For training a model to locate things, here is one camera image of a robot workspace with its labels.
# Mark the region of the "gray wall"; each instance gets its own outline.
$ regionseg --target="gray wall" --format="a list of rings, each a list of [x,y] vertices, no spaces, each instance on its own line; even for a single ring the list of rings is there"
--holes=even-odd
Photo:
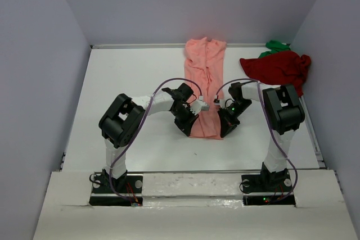
[[[0,239],[32,239],[89,46],[65,0],[0,0]]]
[[[317,0],[292,48],[312,58],[304,96],[326,164],[338,171],[360,229],[360,5]]]
[[[289,42],[315,0],[67,0],[90,44]]]

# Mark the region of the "pink towel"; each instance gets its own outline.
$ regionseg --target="pink towel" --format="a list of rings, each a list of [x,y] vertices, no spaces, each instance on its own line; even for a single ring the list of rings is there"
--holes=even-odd
[[[191,129],[191,137],[221,139],[220,119],[214,106],[216,91],[223,85],[223,62],[226,42],[207,38],[189,40],[185,45],[185,78],[195,81],[201,88],[210,110],[201,112]],[[199,90],[190,84],[198,97]]]

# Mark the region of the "red cloth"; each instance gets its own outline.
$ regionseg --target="red cloth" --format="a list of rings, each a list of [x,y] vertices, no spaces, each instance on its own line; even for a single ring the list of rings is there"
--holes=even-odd
[[[264,84],[293,84],[301,97],[311,59],[307,55],[300,57],[293,51],[283,51],[262,58],[241,58],[240,64],[248,77]]]

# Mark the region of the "green cloth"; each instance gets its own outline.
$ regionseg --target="green cloth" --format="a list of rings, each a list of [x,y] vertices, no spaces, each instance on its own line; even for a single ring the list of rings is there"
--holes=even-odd
[[[271,51],[263,52],[258,58],[262,58],[264,56],[272,55],[273,53],[279,53],[282,51],[290,51],[290,47],[287,45],[282,44],[281,42],[278,42],[277,40],[270,40],[265,44],[267,48],[269,48]]]

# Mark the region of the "pink cloth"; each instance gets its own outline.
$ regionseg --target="pink cloth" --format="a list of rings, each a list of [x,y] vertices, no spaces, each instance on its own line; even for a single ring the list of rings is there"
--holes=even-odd
[[[207,38],[189,40],[185,45],[185,78],[195,81],[201,88],[210,110],[201,112],[191,129],[191,137],[221,139],[218,109],[214,105],[216,91],[223,85],[223,62],[226,42]],[[198,97],[199,90],[190,84]]]

